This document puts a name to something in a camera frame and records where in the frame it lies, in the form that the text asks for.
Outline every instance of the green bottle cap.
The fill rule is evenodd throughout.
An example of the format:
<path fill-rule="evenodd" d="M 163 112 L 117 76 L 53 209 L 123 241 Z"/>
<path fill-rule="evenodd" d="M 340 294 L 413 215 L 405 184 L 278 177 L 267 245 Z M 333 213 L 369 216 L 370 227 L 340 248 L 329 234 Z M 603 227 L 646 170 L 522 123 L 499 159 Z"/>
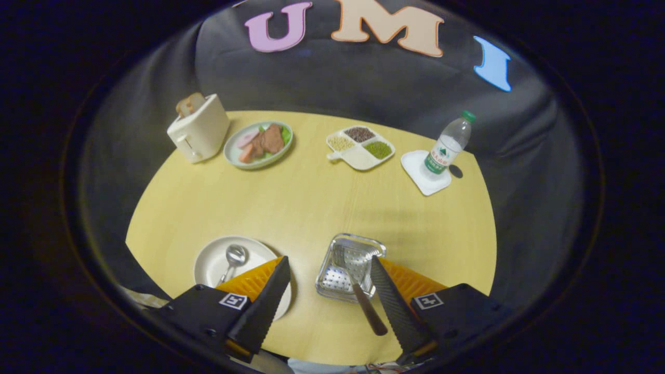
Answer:
<path fill-rule="evenodd" d="M 466 120 L 468 120 L 470 123 L 475 121 L 475 116 L 468 110 L 462 112 L 462 117 L 466 118 Z"/>

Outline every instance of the metal spoon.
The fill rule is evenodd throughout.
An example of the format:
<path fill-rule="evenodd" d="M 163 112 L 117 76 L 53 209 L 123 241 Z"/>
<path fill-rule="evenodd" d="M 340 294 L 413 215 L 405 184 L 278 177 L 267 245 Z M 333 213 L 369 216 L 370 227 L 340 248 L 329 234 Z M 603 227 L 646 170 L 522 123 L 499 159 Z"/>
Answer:
<path fill-rule="evenodd" d="M 229 262 L 229 267 L 226 269 L 224 275 L 219 279 L 217 285 L 220 285 L 226 279 L 226 275 L 231 268 L 242 266 L 247 261 L 247 250 L 243 246 L 232 244 L 226 249 L 226 260 Z"/>

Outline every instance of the blue letter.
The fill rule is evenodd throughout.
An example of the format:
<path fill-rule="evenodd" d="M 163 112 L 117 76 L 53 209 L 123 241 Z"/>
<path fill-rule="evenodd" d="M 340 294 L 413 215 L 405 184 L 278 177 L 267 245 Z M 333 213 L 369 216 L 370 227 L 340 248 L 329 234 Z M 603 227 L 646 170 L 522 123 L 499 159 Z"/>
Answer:
<path fill-rule="evenodd" d="M 510 56 L 481 37 L 474 36 L 473 38 L 483 46 L 483 64 L 473 68 L 475 73 L 487 82 L 510 92 L 511 87 L 508 84 L 508 61 Z"/>

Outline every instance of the white plate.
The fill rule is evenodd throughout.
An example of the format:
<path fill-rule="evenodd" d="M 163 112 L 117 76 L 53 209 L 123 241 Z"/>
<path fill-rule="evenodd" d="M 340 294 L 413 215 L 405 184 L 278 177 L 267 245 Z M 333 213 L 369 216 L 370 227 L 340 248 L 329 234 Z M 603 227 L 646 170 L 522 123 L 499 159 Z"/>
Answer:
<path fill-rule="evenodd" d="M 422 175 L 420 167 L 429 153 L 430 151 L 428 150 L 415 150 L 407 152 L 402 156 L 402 167 L 425 196 L 443 190 L 448 187 L 452 181 L 448 168 L 444 170 L 443 174 L 441 174 L 441 178 L 437 180 L 429 180 Z"/>
<path fill-rule="evenodd" d="M 217 282 L 229 267 L 229 262 L 226 260 L 226 248 L 231 244 L 238 244 L 247 249 L 247 261 L 242 266 L 229 270 L 229 274 L 226 276 L 227 280 L 277 258 L 275 252 L 257 240 L 244 236 L 223 236 L 206 245 L 196 258 L 194 263 L 194 281 L 196 284 L 204 284 L 208 287 L 217 286 Z M 277 321 L 287 312 L 289 304 L 291 304 L 291 283 L 284 290 L 273 321 Z"/>
<path fill-rule="evenodd" d="M 263 128 L 267 128 L 270 126 L 270 124 L 275 123 L 278 124 L 279 126 L 284 126 L 286 127 L 289 132 L 291 133 L 291 139 L 289 140 L 288 143 L 284 144 L 284 148 L 280 150 L 279 152 L 275 153 L 274 155 L 264 158 L 262 160 L 257 160 L 250 162 L 249 164 L 246 164 L 244 162 L 238 161 L 238 157 L 240 157 L 240 154 L 243 152 L 242 149 L 238 148 L 235 146 L 235 143 L 240 139 L 242 136 L 247 134 L 250 131 L 257 130 L 259 126 Z M 262 168 L 264 166 L 270 165 L 273 162 L 279 160 L 286 154 L 286 152 L 289 150 L 291 145 L 293 144 L 293 137 L 295 134 L 293 134 L 293 129 L 288 124 L 285 124 L 284 122 L 279 122 L 276 120 L 269 120 L 269 121 L 264 121 L 264 122 L 257 122 L 255 124 L 250 124 L 249 126 L 243 128 L 242 130 L 236 132 L 233 134 L 229 140 L 226 141 L 226 144 L 224 144 L 224 157 L 226 157 L 226 160 L 230 162 L 232 165 L 234 165 L 237 168 L 240 169 L 246 169 L 246 170 L 251 170 L 251 169 L 258 169 Z"/>

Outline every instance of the green-rimmed plate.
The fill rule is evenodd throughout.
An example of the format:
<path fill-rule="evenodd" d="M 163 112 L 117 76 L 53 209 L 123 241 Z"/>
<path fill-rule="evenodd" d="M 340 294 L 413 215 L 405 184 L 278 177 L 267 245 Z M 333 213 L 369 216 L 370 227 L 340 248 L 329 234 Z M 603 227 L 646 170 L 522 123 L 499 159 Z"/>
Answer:
<path fill-rule="evenodd" d="M 268 126 L 270 126 L 273 123 L 278 124 L 283 128 L 286 128 L 291 133 L 291 138 L 286 144 L 284 144 L 284 148 L 282 148 L 282 150 L 280 150 L 278 153 L 273 154 L 272 156 L 260 158 L 259 160 L 254 160 L 249 164 L 238 161 L 238 157 L 240 157 L 240 154 L 242 154 L 243 150 L 236 147 L 235 143 L 240 138 L 250 133 L 251 131 L 256 131 L 259 129 L 259 127 L 265 130 L 268 128 Z M 250 124 L 249 126 L 233 134 L 231 138 L 229 138 L 229 140 L 226 141 L 226 144 L 224 144 L 224 157 L 226 157 L 226 159 L 232 165 L 240 169 L 251 170 L 251 169 L 262 168 L 282 158 L 293 144 L 293 137 L 294 137 L 293 129 L 291 129 L 291 127 L 288 124 L 285 124 L 284 122 L 272 120 L 272 121 L 263 121 L 263 122 L 257 122 L 255 124 Z"/>

